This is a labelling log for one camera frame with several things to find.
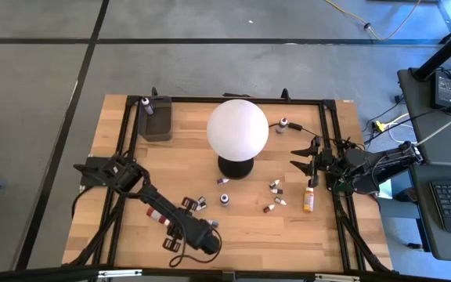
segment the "gray container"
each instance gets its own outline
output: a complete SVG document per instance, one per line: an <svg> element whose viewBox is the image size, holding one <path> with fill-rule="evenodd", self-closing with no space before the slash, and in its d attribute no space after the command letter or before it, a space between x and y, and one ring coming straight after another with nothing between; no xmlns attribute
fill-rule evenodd
<svg viewBox="0 0 451 282"><path fill-rule="evenodd" d="M154 114L148 115L142 102L139 103L139 135L147 142L171 139L171 97L147 97L153 105Z"/></svg>

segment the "wooden table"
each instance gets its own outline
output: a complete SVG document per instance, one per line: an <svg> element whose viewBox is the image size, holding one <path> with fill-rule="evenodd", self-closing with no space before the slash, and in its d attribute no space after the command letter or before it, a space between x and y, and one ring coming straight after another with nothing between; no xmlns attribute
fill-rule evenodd
<svg viewBox="0 0 451 282"><path fill-rule="evenodd" d="M117 144L126 96L106 96L96 129L91 153L96 157L110 157ZM251 174L242 180L231 180L218 186L221 178L217 155L207 141L207 120L217 103L173 103L173 138L166 142L148 143L139 137L135 157L150 171L152 183L172 201L180 205L184 197L207 199L207 208L194 215L219 222L222 251L212 263L200 264L184 259L181 269L234 269L272 271L341 272L341 254L331 194L325 189L325 178L315 189L315 211L302 211L307 179L290 160L308 161L291 150L304 149L312 135L292 129L276 134L269 130L264 150L255 157ZM318 107L289 104L259 104L269 124L281 117L296 122L321 135ZM344 137L361 143L362 137L355 104L337 101L337 114ZM130 136L132 124L128 125ZM287 206L276 205L264 214L262 209L273 204L274 194L269 184L281 179L283 199ZM227 193L229 206L219 204L219 196ZM63 262L69 262L92 239L99 226L105 187L95 187L78 201L67 241ZM391 268L388 247L377 203L366 196L355 195L355 210L359 230L374 254ZM175 255L161 245L166 229L146 215L148 205L128 200L122 220L115 266L138 268L168 268ZM349 257L356 268L352 239L347 234ZM106 236L101 262L106 261L110 235ZM188 248L189 254L207 258L202 251Z"/></svg>

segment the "orange bottle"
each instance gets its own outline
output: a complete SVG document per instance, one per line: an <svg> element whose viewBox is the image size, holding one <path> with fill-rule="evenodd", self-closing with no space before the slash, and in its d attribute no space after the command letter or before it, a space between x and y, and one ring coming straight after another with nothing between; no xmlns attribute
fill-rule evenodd
<svg viewBox="0 0 451 282"><path fill-rule="evenodd" d="M304 212L312 212L314 210L314 189L305 188L304 193Z"/></svg>

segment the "black lamp base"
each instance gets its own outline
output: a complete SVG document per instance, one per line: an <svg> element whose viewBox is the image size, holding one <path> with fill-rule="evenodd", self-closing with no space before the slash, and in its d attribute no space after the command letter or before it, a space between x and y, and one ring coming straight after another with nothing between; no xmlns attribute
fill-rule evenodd
<svg viewBox="0 0 451 282"><path fill-rule="evenodd" d="M218 157L218 168L228 179L242 179L250 174L253 167L253 158L246 161L229 161L223 157Z"/></svg>

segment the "gray floor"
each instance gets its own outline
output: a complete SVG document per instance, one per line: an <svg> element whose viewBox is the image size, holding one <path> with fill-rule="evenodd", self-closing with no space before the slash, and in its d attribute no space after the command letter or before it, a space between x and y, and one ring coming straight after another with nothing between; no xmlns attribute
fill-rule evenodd
<svg viewBox="0 0 451 282"><path fill-rule="evenodd" d="M388 34L412 4L335 1ZM92 33L100 0L0 0L0 37L83 37ZM444 1L451 16L451 0ZM442 38L438 8L422 4L395 38ZM361 24L314 0L111 1L102 38L369 38ZM81 66L85 45L0 45L0 270L12 267L46 162ZM349 45L97 45L54 182L30 267L58 266L80 176L106 94L219 96L223 92L278 97L353 99L366 120L399 95L396 71L418 67L425 46ZM405 113L403 106L382 117ZM396 132L397 138L411 133ZM395 146L387 135L371 150ZM393 265L400 273L451 278L451 262L398 242L418 240L415 222L384 219Z"/></svg>

